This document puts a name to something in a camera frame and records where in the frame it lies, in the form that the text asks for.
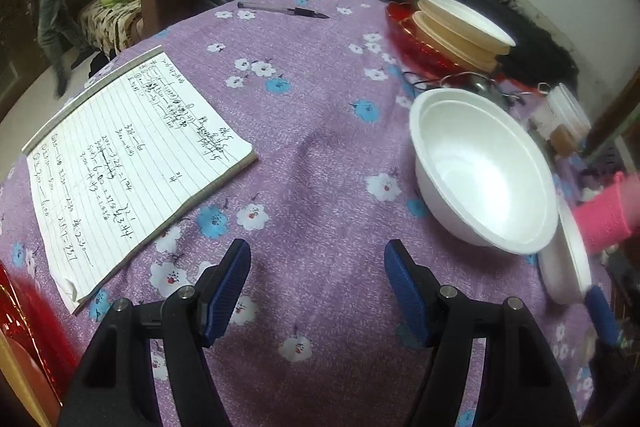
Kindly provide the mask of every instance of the jeans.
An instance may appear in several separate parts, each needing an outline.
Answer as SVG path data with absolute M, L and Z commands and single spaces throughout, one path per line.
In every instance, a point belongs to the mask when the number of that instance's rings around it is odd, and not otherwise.
M 80 53 L 90 49 L 81 29 L 73 20 L 65 0 L 38 0 L 38 44 L 53 66 L 58 81 L 67 78 L 62 64 L 62 33 Z

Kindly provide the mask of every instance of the blue gripper pad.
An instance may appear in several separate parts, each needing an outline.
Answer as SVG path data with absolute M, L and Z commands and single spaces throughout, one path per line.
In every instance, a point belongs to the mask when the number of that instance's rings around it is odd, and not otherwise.
M 587 306 L 587 311 L 599 339 L 607 346 L 617 346 L 620 330 L 611 307 L 598 286 L 589 288 L 584 296 L 584 305 Z
M 414 336 L 427 346 L 430 339 L 427 304 L 422 299 L 405 263 L 412 263 L 415 266 L 414 261 L 399 240 L 389 241 L 385 247 L 386 276 L 396 294 L 400 311 L 404 315 L 407 326 Z
M 251 248 L 244 239 L 235 239 L 220 264 L 205 270 L 211 271 L 200 295 L 199 330 L 205 347 L 225 334 L 250 269 Z

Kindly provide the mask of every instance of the purple tablecloth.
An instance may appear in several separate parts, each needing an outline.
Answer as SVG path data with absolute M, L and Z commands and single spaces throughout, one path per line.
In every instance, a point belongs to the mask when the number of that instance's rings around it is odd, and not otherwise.
M 581 345 L 583 306 L 546 297 L 536 256 L 475 248 L 430 216 L 417 192 L 408 133 L 410 89 L 399 80 L 377 0 L 298 4 L 328 20 L 237 10 L 180 22 L 120 55 L 162 44 L 176 66 L 259 161 L 192 210 L 72 317 L 47 270 L 25 158 L 0 187 L 0 259 L 35 278 L 83 350 L 113 300 L 166 297 L 195 282 L 235 237 L 253 264 L 224 337 L 206 350 L 229 417 L 243 426 L 401 425 L 429 351 L 404 324 L 383 269 L 400 238 L 441 283 L 501 302 L 520 296 L 542 328 L 578 410 L 591 393 Z M 606 276 L 594 267 L 594 277 Z M 474 352 L 458 424 L 471 425 L 481 378 Z M 161 343 L 152 342 L 165 426 L 179 425 Z

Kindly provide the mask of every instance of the notebook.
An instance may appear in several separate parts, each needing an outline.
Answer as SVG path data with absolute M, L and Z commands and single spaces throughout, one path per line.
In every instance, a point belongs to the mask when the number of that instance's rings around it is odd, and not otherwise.
M 160 46 L 90 86 L 23 152 L 49 271 L 71 312 L 255 159 Z

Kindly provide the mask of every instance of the pink object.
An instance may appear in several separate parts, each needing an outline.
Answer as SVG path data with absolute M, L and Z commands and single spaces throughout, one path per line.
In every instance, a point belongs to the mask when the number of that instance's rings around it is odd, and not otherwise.
M 624 182 L 624 174 L 617 172 L 612 185 L 605 188 L 593 200 L 574 208 L 575 221 L 589 255 L 600 253 L 605 248 L 624 241 L 632 234 L 626 221 L 621 197 Z
M 620 202 L 631 233 L 640 232 L 640 176 L 629 176 L 620 185 Z

